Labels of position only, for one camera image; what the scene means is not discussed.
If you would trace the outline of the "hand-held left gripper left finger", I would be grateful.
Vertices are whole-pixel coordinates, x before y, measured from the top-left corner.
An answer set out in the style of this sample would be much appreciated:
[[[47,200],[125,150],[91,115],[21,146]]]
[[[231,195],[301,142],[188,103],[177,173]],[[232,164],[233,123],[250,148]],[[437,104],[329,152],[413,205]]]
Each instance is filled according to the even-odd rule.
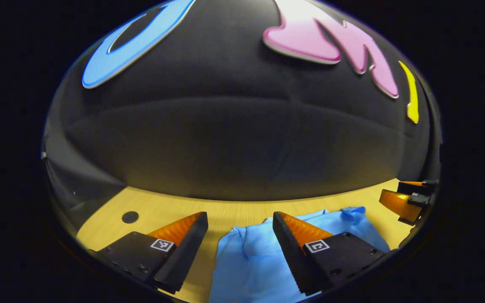
[[[198,212],[148,234],[129,232],[89,253],[120,274],[173,295],[182,288],[207,230],[208,215]]]

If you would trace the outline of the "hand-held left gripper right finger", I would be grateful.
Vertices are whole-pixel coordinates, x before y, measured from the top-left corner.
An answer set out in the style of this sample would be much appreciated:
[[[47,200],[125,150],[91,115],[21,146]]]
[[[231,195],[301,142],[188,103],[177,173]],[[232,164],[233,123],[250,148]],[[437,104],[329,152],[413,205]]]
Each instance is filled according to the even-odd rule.
[[[386,255],[350,232],[331,234],[280,211],[273,214],[272,226],[298,289],[305,295],[339,289]]]

